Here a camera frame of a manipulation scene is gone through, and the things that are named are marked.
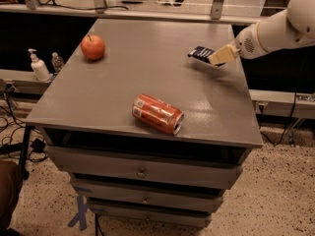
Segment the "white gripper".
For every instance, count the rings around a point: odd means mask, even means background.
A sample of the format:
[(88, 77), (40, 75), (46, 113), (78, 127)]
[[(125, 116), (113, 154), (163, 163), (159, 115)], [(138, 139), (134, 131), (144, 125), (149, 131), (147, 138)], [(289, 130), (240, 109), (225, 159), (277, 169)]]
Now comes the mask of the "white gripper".
[(237, 56), (244, 59), (255, 59), (267, 54), (259, 40), (258, 24), (253, 24), (243, 29), (235, 38), (235, 41), (216, 50), (209, 56), (213, 65), (220, 65), (234, 61)]

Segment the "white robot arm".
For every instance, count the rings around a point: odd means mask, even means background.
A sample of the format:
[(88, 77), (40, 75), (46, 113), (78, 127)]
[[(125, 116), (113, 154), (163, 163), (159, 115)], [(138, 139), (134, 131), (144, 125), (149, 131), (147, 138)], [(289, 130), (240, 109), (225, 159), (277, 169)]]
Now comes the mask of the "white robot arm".
[(242, 30), (231, 43), (208, 56), (212, 65), (237, 57), (255, 59), (281, 49), (315, 43), (315, 0), (289, 0), (287, 7)]

